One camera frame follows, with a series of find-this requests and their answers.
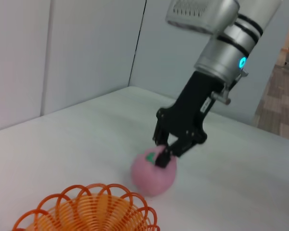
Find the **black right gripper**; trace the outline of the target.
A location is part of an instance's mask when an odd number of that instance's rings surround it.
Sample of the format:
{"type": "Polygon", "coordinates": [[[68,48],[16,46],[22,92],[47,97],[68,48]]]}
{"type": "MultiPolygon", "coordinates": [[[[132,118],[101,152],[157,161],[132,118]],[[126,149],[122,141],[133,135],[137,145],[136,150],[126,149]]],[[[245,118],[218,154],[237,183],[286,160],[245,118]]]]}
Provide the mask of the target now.
{"type": "Polygon", "coordinates": [[[175,103],[158,110],[153,141],[163,148],[155,160],[156,166],[166,168],[172,157],[180,158],[196,143],[206,141],[203,121],[214,103],[211,94],[220,93],[223,88],[224,83],[218,78],[195,71],[175,103]],[[178,139],[169,145],[170,134],[178,139]]]}

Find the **pink peach with green leaf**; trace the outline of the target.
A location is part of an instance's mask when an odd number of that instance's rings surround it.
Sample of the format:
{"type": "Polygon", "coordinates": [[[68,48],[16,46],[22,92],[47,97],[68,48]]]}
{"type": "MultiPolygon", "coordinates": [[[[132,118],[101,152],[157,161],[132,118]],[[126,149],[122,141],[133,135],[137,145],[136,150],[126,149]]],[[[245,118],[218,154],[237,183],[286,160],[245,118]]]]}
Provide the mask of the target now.
{"type": "Polygon", "coordinates": [[[143,196],[158,196],[167,191],[174,183],[177,159],[172,156],[166,168],[155,165],[158,155],[165,149],[160,145],[137,155],[131,166],[131,179],[143,196]]]}

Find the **orange plastic wire basket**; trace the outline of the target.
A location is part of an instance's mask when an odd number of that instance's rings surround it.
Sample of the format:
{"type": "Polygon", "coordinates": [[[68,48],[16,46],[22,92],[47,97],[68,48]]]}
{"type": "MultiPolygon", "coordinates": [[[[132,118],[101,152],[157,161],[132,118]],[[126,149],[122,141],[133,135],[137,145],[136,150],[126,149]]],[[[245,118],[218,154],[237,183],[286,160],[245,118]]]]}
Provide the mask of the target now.
{"type": "Polygon", "coordinates": [[[156,211],[120,184],[72,185],[24,213],[12,231],[160,231],[156,211]]]}

